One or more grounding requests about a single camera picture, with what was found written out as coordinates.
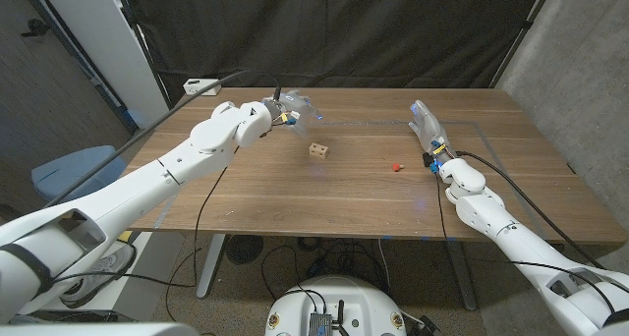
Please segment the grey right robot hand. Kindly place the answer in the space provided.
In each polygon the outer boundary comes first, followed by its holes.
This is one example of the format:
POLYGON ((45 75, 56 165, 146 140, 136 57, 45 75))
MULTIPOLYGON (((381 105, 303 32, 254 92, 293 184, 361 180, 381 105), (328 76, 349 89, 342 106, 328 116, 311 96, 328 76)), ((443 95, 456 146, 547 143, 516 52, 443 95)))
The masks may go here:
POLYGON ((449 145, 444 128, 421 100, 416 100, 410 109, 413 120, 409 123, 409 127, 418 137, 424 151, 433 151, 444 143, 449 145))

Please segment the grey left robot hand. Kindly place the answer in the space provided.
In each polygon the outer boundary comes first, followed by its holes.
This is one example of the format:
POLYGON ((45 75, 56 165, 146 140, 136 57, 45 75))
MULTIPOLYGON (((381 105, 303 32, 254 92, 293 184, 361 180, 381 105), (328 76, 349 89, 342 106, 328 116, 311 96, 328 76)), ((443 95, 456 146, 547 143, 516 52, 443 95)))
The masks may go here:
POLYGON ((297 89, 281 92, 277 99, 266 97, 262 103, 271 116, 271 125, 288 128, 294 134, 304 137, 310 118, 321 119, 319 110, 312 106, 308 96, 301 95, 297 89))

